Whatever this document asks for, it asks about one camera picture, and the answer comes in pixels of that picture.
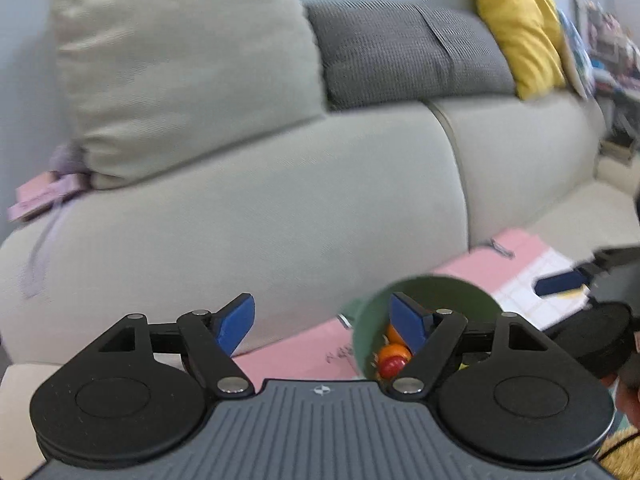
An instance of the yellow pillow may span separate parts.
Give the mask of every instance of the yellow pillow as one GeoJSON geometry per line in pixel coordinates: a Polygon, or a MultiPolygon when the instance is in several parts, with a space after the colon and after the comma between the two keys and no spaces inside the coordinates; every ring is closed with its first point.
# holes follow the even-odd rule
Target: yellow pillow
{"type": "Polygon", "coordinates": [[[560,55],[562,29],[554,0],[476,0],[495,37],[521,99],[566,85],[560,55]]]}

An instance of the small toy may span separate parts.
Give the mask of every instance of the small toy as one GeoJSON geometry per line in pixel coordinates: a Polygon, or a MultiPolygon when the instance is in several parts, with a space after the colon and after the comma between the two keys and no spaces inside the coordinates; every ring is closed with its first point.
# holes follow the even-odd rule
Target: small toy
{"type": "Polygon", "coordinates": [[[396,343],[402,346],[406,346],[404,339],[402,339],[402,337],[398,333],[398,330],[396,330],[391,323],[389,323],[389,326],[386,327],[385,335],[390,343],[396,343]]]}
{"type": "Polygon", "coordinates": [[[394,355],[378,362],[378,374],[380,378],[388,381],[398,375],[409,362],[401,355],[394,355]]]}
{"type": "Polygon", "coordinates": [[[392,343],[390,345],[383,346],[378,351],[378,362],[382,362],[393,356],[404,357],[409,361],[411,359],[411,352],[409,352],[409,349],[406,346],[392,343]]]}

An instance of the gray textured pillow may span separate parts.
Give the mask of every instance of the gray textured pillow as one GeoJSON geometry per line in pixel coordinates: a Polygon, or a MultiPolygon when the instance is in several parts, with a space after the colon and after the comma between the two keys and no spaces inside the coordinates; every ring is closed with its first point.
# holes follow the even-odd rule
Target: gray textured pillow
{"type": "Polygon", "coordinates": [[[307,12],[335,108],[514,93],[507,61],[473,14],[384,1],[317,3],[307,12]]]}

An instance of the sofa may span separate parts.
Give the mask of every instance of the sofa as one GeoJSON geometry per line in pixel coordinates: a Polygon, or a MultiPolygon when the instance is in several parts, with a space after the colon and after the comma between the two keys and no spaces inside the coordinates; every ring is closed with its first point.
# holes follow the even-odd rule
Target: sofa
{"type": "Polygon", "coordinates": [[[14,363],[0,386],[0,477],[42,459],[26,407],[50,365],[131,312],[171,322],[250,292],[245,352],[507,228],[575,260],[639,242],[633,197],[596,178],[605,132],[598,105],[567,90],[331,112],[92,191],[53,229],[50,215],[17,228],[0,249],[0,334],[14,363]],[[45,270],[26,293],[34,258],[45,270]]]}

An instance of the green bowl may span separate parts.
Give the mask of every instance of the green bowl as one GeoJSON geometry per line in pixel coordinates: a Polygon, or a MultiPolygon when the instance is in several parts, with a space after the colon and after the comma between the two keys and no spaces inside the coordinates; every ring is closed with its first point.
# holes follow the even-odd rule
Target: green bowl
{"type": "Polygon", "coordinates": [[[384,343],[383,335],[389,323],[389,298],[393,292],[404,292],[431,310],[450,308],[469,321],[494,321],[502,311],[484,290],[448,276],[419,276],[403,280],[388,286],[370,300],[351,303],[346,314],[352,319],[353,354],[360,372],[367,379],[375,376],[372,356],[384,343]]]}

